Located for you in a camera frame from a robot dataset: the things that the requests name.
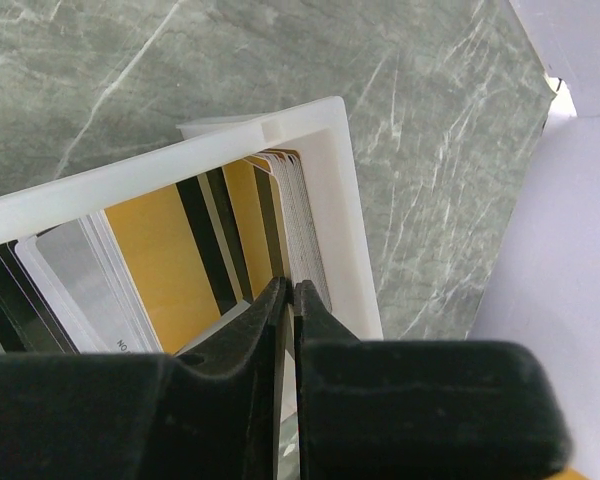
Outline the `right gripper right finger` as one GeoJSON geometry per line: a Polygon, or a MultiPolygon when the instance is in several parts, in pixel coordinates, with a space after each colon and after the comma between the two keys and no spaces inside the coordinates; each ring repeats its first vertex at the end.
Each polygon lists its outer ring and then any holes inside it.
{"type": "Polygon", "coordinates": [[[546,479],[572,440],[539,360],[505,341],[357,338],[294,291],[305,479],[546,479]]]}

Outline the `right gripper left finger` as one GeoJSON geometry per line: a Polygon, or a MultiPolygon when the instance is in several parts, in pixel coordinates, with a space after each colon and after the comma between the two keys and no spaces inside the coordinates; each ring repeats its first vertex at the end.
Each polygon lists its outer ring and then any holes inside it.
{"type": "Polygon", "coordinates": [[[188,352],[0,355],[0,479],[273,479],[286,282],[188,352]]]}

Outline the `gold credit card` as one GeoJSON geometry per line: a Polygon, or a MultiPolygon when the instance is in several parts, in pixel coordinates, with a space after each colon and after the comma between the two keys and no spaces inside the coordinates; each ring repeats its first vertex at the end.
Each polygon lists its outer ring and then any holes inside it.
{"type": "Polygon", "coordinates": [[[273,277],[291,277],[282,196],[274,169],[287,164],[267,150],[222,167],[240,251],[255,298],[273,277]]]}

